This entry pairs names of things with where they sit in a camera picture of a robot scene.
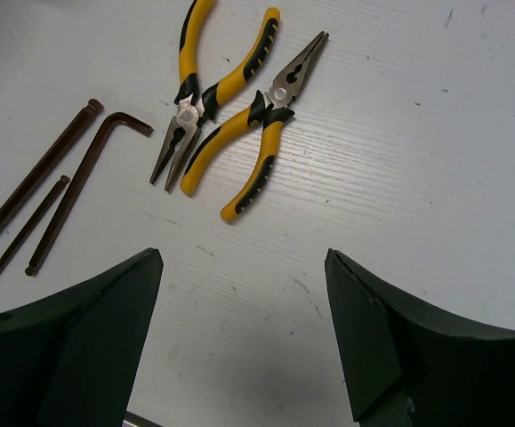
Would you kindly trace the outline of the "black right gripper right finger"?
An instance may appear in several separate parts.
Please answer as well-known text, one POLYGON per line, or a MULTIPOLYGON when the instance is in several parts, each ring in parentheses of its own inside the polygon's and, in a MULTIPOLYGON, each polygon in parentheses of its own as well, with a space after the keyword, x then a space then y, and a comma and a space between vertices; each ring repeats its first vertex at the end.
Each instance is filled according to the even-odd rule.
POLYGON ((356 423, 515 426, 515 330, 443 310, 338 250, 325 274, 356 423))

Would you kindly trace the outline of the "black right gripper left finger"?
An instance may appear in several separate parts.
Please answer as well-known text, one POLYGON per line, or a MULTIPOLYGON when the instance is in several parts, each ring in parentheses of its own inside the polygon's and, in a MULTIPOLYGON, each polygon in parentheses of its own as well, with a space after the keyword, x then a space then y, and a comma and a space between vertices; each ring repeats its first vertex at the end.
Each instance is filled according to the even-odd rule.
POLYGON ((0 312, 0 426, 120 426, 164 263, 147 248, 0 312))

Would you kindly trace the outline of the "brown hex key with bend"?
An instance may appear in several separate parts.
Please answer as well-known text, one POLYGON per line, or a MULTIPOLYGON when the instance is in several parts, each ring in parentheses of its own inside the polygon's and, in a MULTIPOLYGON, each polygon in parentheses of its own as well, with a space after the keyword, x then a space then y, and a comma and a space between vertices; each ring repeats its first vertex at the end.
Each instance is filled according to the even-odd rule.
POLYGON ((35 277, 43 267, 110 136, 119 126, 125 126, 145 137, 150 137, 154 132, 151 125, 124 112, 112 113, 104 119, 28 262, 25 269, 27 276, 35 277))

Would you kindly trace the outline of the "short brown hex key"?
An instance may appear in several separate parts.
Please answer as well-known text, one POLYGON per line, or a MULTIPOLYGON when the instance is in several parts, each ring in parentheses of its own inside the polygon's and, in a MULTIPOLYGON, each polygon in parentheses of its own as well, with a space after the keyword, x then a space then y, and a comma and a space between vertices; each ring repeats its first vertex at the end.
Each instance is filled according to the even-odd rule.
POLYGON ((0 276, 69 183, 70 178, 67 175, 62 175, 58 179, 37 209, 29 217, 18 235, 6 248, 3 255, 0 257, 0 276))

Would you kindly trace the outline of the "yellow black pliers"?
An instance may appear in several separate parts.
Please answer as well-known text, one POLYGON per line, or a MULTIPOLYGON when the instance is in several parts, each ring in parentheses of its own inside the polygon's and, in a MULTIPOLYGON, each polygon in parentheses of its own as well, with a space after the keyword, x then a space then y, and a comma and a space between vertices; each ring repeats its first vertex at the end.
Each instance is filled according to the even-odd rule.
POLYGON ((221 219, 234 222, 251 207, 270 180, 283 127, 294 116, 291 104, 300 96, 328 40, 328 32, 319 32, 279 71, 266 93, 258 91, 247 108, 223 122, 202 141, 181 178, 183 194, 194 196, 214 158, 235 139, 261 126, 261 145, 252 173, 244 187, 221 209, 221 219))
POLYGON ((160 174, 168 169, 166 192, 173 190, 204 124, 213 121, 219 108, 241 93, 261 70, 278 32, 280 10, 270 7, 265 12, 258 35, 244 59, 228 75, 201 91, 198 82, 197 42, 212 7, 212 1, 194 1, 181 28, 178 56, 180 87, 174 99, 177 111, 169 122, 156 165, 149 178, 149 183, 155 184, 160 174))

